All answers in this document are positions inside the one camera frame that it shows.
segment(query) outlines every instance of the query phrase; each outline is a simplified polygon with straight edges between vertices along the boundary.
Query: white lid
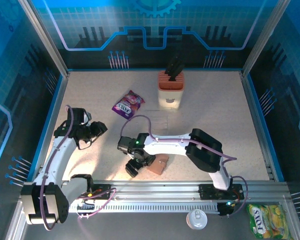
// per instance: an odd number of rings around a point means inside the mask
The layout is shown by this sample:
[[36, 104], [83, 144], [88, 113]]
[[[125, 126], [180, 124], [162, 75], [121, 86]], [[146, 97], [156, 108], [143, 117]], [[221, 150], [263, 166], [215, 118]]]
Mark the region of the white lid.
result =
[[208, 218], [204, 211], [200, 209], [195, 209], [189, 212], [186, 216], [186, 223], [189, 225], [190, 228], [200, 230], [207, 225]]

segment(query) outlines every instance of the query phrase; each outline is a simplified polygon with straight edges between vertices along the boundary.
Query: gear graphic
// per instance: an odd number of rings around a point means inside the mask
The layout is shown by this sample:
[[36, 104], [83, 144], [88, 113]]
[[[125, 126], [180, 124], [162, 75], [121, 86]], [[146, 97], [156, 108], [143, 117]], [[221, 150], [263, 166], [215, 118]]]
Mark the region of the gear graphic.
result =
[[18, 0], [0, 0], [0, 14], [8, 23], [18, 20], [21, 13]]
[[170, 10], [176, 10], [176, 5], [181, 4], [181, 0], [130, 0], [135, 10], [147, 17], [163, 17], [170, 14]]

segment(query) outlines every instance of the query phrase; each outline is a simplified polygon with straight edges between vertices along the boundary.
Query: candy wrapper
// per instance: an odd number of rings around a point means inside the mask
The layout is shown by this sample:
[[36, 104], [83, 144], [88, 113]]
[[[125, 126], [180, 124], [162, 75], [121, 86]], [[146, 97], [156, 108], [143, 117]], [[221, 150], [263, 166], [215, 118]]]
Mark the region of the candy wrapper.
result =
[[249, 204], [246, 209], [250, 229], [257, 239], [293, 240], [282, 206]]
[[112, 110], [125, 119], [130, 119], [144, 103], [142, 97], [130, 90], [112, 107]]

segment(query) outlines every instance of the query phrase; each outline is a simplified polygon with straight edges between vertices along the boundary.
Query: beige tabletop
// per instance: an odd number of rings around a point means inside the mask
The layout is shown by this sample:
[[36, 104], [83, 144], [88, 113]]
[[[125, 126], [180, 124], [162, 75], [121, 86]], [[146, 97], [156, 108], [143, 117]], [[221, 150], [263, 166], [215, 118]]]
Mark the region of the beige tabletop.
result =
[[[237, 157], [226, 164], [231, 175], [247, 180], [268, 180], [254, 124], [238, 72], [185, 71], [185, 88], [178, 111], [160, 109], [157, 71], [72, 72], [66, 87], [56, 127], [67, 119], [65, 105], [84, 108], [92, 121], [106, 124], [108, 131], [88, 149], [72, 154], [63, 179], [74, 174], [91, 174], [94, 180], [131, 180], [125, 165], [129, 157], [117, 150], [120, 129], [125, 119], [111, 110], [129, 90], [145, 100], [137, 114], [152, 121], [152, 133], [181, 135], [199, 128], [222, 143], [225, 154]], [[136, 138], [147, 132], [147, 121], [133, 119], [124, 136]], [[133, 180], [206, 181], [187, 157], [170, 155], [162, 175], [145, 168]]]

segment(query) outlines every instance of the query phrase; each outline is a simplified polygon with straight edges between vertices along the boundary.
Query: glass panel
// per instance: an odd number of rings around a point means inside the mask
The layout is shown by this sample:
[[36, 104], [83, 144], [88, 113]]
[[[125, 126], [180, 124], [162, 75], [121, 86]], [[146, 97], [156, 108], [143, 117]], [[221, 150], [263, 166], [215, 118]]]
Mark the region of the glass panel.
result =
[[241, 68], [276, 2], [33, 1], [70, 69]]
[[[59, 75], [18, 1], [0, 1], [0, 239], [8, 231]], [[12, 161], [19, 156], [26, 161]]]
[[260, 106], [284, 179], [288, 182], [291, 193], [298, 193], [300, 0], [290, 2], [250, 74], [257, 95], [261, 98]]

